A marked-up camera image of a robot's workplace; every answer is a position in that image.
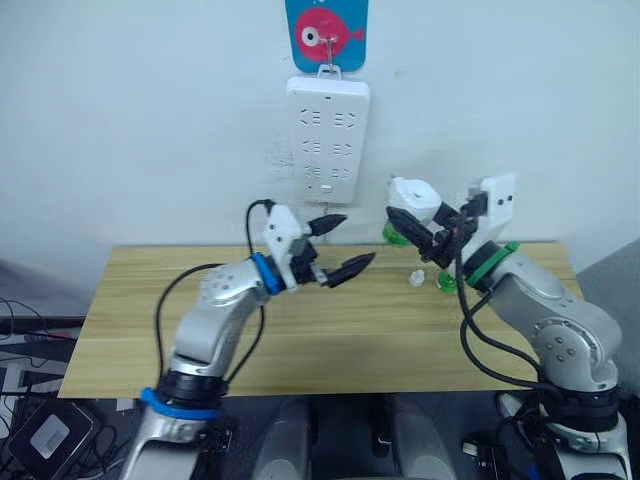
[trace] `blue ring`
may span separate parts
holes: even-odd
[[[165,417],[179,418],[181,420],[212,420],[218,416],[217,410],[185,410],[162,403],[149,387],[140,392],[140,399],[148,403],[154,412]]]
[[[261,253],[254,253],[251,255],[251,259],[258,267],[258,272],[260,272],[260,276],[264,281],[264,284],[267,287],[267,290],[271,295],[277,295],[280,293],[280,282],[273,274],[269,265],[267,265],[267,261]]]

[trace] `green ring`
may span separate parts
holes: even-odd
[[[484,277],[489,271],[498,265],[502,260],[511,255],[513,252],[518,250],[520,243],[518,242],[509,242],[503,248],[498,250],[496,253],[491,255],[482,265],[480,265],[473,275],[469,277],[467,280],[467,284],[470,287],[475,287],[476,284]]]

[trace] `black device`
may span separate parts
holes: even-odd
[[[9,452],[36,480],[60,480],[99,430],[86,408],[47,400],[10,440]]]

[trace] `white power strip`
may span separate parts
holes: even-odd
[[[363,82],[289,79],[287,113],[300,200],[353,201],[370,98],[369,86]]]

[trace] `fish picture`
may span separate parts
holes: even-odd
[[[368,0],[285,0],[291,50],[296,66],[317,73],[328,63],[342,72],[358,70],[366,52]]]

